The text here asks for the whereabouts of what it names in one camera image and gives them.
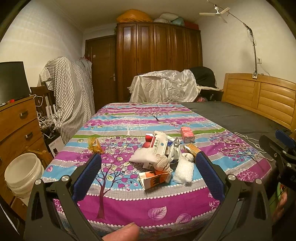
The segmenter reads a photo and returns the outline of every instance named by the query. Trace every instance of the floral striped bedsheet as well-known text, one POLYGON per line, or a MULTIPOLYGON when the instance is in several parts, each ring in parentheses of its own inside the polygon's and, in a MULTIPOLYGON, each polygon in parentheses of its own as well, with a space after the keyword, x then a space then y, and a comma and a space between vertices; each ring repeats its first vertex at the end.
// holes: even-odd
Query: floral striped bedsheet
MULTIPOLYGON (((145 133, 157 130, 180 137, 181 126, 191 128, 195 145, 227 174, 253 181, 270 172, 269 162, 255 155, 256 149, 181 104, 114 103, 100 109, 81 127, 47 167, 42 179, 49 182, 71 175, 91 155, 88 138, 97 137, 105 150, 102 168, 78 206, 98 234, 103 236, 131 222, 140 227, 140 237, 145 240, 193 231, 204 226, 219 205, 198 169, 194 167, 191 185, 171 180, 144 191, 137 173, 145 169, 128 162, 144 143, 145 133)), ((59 200, 55 205, 70 231, 59 200)))

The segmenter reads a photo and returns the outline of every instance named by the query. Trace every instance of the wooden headboard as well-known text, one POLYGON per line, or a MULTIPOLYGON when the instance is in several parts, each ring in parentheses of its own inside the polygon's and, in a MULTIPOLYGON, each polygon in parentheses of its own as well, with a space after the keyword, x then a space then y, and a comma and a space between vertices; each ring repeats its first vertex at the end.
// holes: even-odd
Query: wooden headboard
POLYGON ((280 125, 296 129, 296 83, 252 74, 226 74, 222 101, 251 110, 280 125))

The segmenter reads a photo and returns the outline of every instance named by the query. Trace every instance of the white bucket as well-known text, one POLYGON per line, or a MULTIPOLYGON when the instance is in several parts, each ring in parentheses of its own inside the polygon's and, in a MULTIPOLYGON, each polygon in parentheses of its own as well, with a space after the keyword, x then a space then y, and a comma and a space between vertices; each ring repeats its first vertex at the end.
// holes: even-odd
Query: white bucket
POLYGON ((34 182, 41 178, 44 168, 34 153, 25 153, 14 159, 6 168, 4 178, 16 197, 28 205, 34 182))

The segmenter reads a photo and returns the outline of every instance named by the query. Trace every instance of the striped fabric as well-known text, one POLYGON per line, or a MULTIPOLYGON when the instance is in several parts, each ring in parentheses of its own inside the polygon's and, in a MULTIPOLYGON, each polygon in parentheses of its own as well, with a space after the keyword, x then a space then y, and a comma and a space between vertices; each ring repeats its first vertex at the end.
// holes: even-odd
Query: striped fabric
MULTIPOLYGON (((97 137, 105 151, 101 155, 102 168, 84 200, 78 202, 94 230, 105 235, 135 222, 140 227, 141 240, 191 232, 206 225, 219 205, 196 166, 190 185, 171 179, 144 191, 138 173, 146 169, 142 164, 129 162, 145 142, 146 133, 163 131, 181 138, 181 126, 191 128, 195 145, 227 174, 252 182, 270 172, 269 162, 257 150, 181 104, 113 103, 100 109, 80 128, 46 168, 42 179, 50 182, 71 175, 91 155, 88 138, 97 137)), ((59 200, 55 200, 55 205, 64 227, 71 230, 59 200)))
POLYGON ((57 130, 67 143, 94 114, 94 91, 91 62, 71 62, 66 57, 49 61, 40 73, 41 82, 54 92, 57 107, 57 130))

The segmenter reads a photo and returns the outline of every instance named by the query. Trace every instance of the metal screw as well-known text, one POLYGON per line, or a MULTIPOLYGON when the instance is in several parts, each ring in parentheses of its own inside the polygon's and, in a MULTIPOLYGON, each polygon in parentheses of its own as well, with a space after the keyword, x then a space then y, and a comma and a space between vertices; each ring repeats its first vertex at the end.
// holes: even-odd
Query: metal screw
POLYGON ((41 179, 37 179, 36 181, 35 181, 35 184, 36 185, 39 185, 41 183, 41 179))
POLYGON ((66 182, 66 181, 68 181, 69 180, 69 176, 68 175, 65 175, 65 176, 62 176, 62 181, 63 182, 66 182))
POLYGON ((234 181, 235 180, 235 175, 229 174, 228 179, 231 180, 231 181, 234 181))
POLYGON ((262 181, 260 179, 256 179, 257 184, 262 184, 262 181))

